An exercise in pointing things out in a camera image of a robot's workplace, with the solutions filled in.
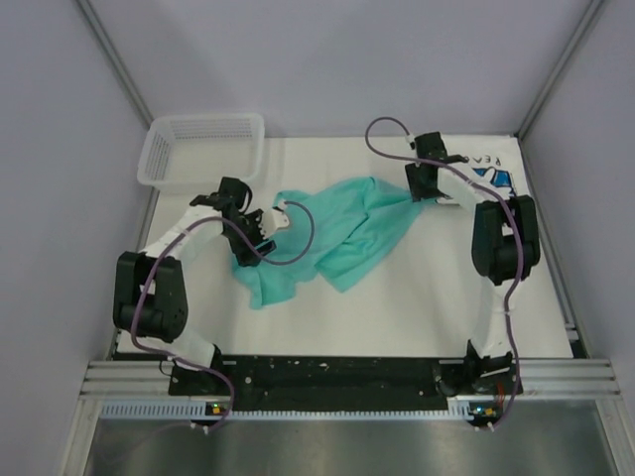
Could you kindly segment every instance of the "plastic basket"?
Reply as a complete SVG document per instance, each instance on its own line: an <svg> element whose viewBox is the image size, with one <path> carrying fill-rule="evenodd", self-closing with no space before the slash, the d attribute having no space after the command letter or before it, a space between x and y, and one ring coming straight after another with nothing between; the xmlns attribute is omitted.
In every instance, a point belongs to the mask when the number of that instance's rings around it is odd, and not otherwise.
<svg viewBox="0 0 635 476"><path fill-rule="evenodd" d="M170 193L211 193L223 177L260 174L265 125L259 114L203 114L156 119L137 180Z"/></svg>

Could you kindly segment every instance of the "towel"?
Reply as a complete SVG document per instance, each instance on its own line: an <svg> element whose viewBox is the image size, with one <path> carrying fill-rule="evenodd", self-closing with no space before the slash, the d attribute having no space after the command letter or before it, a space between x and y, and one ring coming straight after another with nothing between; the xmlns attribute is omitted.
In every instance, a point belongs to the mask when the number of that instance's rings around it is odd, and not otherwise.
<svg viewBox="0 0 635 476"><path fill-rule="evenodd" d="M251 290L254 309L289 300L296 284L320 273L343 293L370 272L406 234L424 202L413 202L407 190L377 178L352 178L310 195L299 190L281 191L275 204L294 200L305 205L316 222L313 246L301 260L287 266L261 262L257 267L232 263L234 277ZM275 261L298 256L307 245L311 226L297 207L286 209L292 227L276 233Z"/></svg>

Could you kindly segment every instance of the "laundry basket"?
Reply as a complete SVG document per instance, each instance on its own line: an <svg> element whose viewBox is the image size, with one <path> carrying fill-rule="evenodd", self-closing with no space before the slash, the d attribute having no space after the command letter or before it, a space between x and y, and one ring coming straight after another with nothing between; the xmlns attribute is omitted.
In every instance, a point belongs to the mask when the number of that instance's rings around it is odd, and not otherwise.
<svg viewBox="0 0 635 476"><path fill-rule="evenodd" d="M223 177L253 182L264 137L259 114L160 117L146 136L137 180L169 193L211 193Z"/></svg>

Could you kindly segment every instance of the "teal fabric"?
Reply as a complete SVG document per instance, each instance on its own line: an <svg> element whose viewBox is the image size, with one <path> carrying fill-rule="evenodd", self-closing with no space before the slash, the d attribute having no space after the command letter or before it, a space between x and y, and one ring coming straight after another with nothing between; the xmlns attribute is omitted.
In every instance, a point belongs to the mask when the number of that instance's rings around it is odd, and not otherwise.
<svg viewBox="0 0 635 476"><path fill-rule="evenodd" d="M353 178L315 195L281 191L274 203L294 200L305 205L316 221L316 236L308 254L287 266L260 263L239 267L233 260L234 277L251 290L254 309L283 302L296 295L296 284L320 273L340 292L353 287L372 270L406 234L423 209L410 194L377 178ZM310 223L304 212L289 206L292 228L273 236L277 249L268 257L292 259L305 248Z"/></svg>

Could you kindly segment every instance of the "metal frame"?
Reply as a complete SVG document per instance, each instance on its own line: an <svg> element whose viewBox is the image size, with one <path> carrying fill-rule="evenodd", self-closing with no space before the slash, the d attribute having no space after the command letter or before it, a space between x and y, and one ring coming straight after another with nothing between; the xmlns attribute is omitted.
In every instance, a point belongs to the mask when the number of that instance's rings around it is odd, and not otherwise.
<svg viewBox="0 0 635 476"><path fill-rule="evenodd" d="M96 40L107 63L112 68L122 92L129 100L135 114L149 128L153 121L139 88L131 78L125 63L116 51L103 24L101 23L90 0L73 0L81 16L86 22L91 35ZM592 27L597 22L605 0L590 0L580 22L573 32L567 46L547 78L540 93L534 100L523 120L516 137L522 148L524 140L532 129L540 113L553 95L556 87L564 77L572 58L583 45ZM531 161L525 161L528 167L528 181L531 187ZM145 210L141 229L139 230L137 247L145 243L152 217L156 207L158 193L153 191ZM562 270L559 266L558 253L550 239L549 229L540 213L541 240L549 261L566 326L571 340L575 341L578 330L583 337L583 329L576 327L572 301L565 286ZM170 363L165 364L168 370ZM635 476L635 436L630 420L626 414L621 394L608 360L592 359L524 359L521 361L522 378L525 392L519 396L520 401L543 400L587 400L596 401L598 415L606 433L607 443L613 454L619 474ZM197 398L171 397L168 395L170 377L159 372L156 361L95 361L88 366L82 385L77 407L73 417L72 429L63 465L60 473L64 476L82 475L87 463L90 444L96 429L97 421L104 404L113 402L150 402L160 405L165 402L196 402ZM463 396L456 400L475 402L488 397ZM207 403L224 403L226 397L205 397ZM256 418L245 415L246 419Z"/></svg>

